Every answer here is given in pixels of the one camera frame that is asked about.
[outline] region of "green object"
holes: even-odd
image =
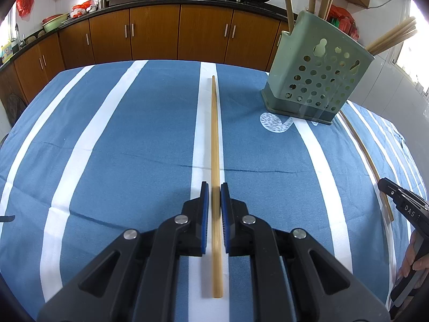
[[[57,29],[58,27],[61,26],[61,23],[64,22],[65,20],[67,20],[67,16],[68,14],[62,14],[54,19],[51,19],[50,21],[48,21],[47,23],[43,24],[43,28],[45,29],[46,32],[50,32],[53,29]]]
[[[268,111],[330,125],[374,57],[350,36],[302,11],[282,31],[262,98]]]

